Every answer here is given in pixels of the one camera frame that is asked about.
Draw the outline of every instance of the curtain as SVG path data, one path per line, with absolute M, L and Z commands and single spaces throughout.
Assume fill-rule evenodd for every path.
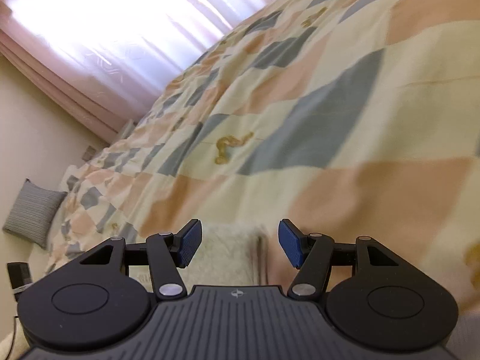
M 205 50 L 270 0 L 0 0 L 0 53 L 112 142 Z

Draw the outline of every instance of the blue gripper pad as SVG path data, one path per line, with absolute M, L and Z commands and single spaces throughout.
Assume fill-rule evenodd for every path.
M 304 261 L 300 238 L 285 220 L 278 224 L 278 241 L 294 268 L 299 269 Z
M 199 220 L 191 220 L 181 231 L 182 234 L 180 248 L 178 250 L 178 262 L 182 266 L 188 266 L 195 255 L 198 247 L 202 243 L 202 223 Z

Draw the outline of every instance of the cable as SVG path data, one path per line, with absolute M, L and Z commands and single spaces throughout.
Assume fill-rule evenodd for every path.
M 8 360 L 8 358 L 11 356 L 11 353 L 14 351 L 15 336 L 17 335 L 17 321 L 16 321 L 17 318 L 18 318 L 18 315 L 15 315 L 13 317 L 13 336 L 11 338 L 10 350 L 8 351 L 7 357 L 5 358 L 5 360 Z

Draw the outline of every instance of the wall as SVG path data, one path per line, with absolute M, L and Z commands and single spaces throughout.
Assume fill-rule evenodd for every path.
M 0 225 L 25 178 L 56 189 L 70 164 L 80 166 L 86 148 L 106 144 L 44 95 L 0 55 Z M 26 261 L 31 244 L 0 231 L 0 340 L 16 311 L 6 262 Z

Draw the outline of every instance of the pillow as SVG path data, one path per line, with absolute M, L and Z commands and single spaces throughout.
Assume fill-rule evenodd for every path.
M 66 192 L 44 190 L 25 180 L 3 230 L 47 247 L 50 224 Z

